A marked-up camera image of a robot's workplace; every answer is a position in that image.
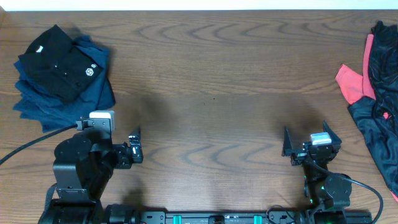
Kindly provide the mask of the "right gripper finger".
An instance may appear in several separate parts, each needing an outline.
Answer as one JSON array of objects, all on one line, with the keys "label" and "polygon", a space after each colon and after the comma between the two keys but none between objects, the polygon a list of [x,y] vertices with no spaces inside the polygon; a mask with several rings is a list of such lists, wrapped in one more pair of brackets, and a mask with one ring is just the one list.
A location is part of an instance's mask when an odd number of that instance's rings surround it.
[{"label": "right gripper finger", "polygon": [[331,139],[331,143],[334,146],[340,146],[342,143],[342,140],[332,131],[332,129],[329,127],[326,121],[323,122],[323,130],[324,132],[329,134],[329,137]]},{"label": "right gripper finger", "polygon": [[282,156],[287,157],[291,156],[293,153],[294,149],[292,146],[292,141],[290,139],[290,134],[289,134],[289,129],[288,127],[284,127],[284,141],[283,141],[283,146],[282,146]]}]

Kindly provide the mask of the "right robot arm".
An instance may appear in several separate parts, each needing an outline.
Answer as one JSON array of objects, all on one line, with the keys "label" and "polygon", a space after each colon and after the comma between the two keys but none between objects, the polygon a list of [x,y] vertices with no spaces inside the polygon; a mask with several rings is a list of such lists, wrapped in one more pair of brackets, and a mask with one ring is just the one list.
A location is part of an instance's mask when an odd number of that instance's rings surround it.
[{"label": "right robot arm", "polygon": [[327,165],[339,152],[341,139],[323,123],[323,131],[310,135],[300,149],[293,148],[288,128],[284,128],[282,156],[304,171],[304,195],[312,207],[296,212],[294,223],[346,223],[344,209],[350,206],[351,182],[344,174],[332,173]]}]

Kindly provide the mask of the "black t-shirt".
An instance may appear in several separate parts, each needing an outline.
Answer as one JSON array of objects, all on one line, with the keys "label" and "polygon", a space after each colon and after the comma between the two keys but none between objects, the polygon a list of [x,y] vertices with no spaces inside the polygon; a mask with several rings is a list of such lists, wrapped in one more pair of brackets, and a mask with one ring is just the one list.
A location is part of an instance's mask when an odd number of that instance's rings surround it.
[{"label": "black t-shirt", "polygon": [[62,102],[77,98],[103,71],[57,25],[38,36],[19,61],[29,78]]}]

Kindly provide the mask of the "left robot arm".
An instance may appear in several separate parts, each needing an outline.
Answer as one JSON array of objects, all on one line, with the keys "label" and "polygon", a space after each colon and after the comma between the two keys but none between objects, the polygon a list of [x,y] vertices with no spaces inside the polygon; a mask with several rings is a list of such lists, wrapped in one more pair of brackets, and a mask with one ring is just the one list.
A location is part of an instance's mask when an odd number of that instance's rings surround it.
[{"label": "left robot arm", "polygon": [[109,131],[88,128],[61,142],[54,150],[56,184],[47,191],[39,222],[48,224],[141,223],[129,205],[103,207],[101,196],[116,169],[143,162],[141,130],[129,141],[113,144]]}]

